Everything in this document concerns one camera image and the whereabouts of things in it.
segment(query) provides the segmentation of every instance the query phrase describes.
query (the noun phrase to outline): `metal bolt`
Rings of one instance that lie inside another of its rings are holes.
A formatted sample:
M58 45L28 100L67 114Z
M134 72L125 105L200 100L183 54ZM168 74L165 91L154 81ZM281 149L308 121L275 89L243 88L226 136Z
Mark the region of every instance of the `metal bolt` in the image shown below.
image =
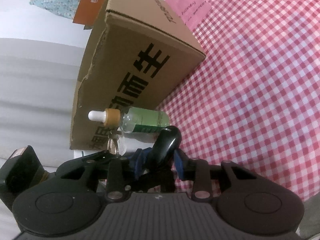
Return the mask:
M110 199L122 198L123 194L120 191L111 191L108 193L107 197Z
M196 196L196 198L201 198L201 199L202 198L209 198L210 193L207 191L200 190L195 193L195 196Z

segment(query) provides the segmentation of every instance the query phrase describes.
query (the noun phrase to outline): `green label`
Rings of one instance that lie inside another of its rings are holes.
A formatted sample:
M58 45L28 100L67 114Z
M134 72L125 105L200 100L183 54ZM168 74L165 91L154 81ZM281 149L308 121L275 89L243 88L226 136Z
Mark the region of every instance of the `green label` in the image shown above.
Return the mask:
M136 124L132 132L155 133L160 132L163 127Z

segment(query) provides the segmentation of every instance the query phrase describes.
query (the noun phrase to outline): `cardboard box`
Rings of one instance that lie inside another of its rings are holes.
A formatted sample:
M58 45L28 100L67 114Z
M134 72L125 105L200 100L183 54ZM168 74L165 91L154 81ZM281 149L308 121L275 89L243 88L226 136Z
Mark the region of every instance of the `cardboard box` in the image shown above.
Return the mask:
M162 0L106 0L82 59L70 148L101 150L109 130L91 110L156 108L205 58L196 38Z

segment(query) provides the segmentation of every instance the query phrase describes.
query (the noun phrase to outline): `pink cloth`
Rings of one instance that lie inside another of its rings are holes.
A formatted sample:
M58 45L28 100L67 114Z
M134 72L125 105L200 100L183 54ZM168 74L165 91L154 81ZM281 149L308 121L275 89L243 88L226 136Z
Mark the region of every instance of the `pink cloth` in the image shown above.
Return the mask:
M206 1L193 32L207 57L160 109L188 156L232 160L307 200L320 191L320 0Z

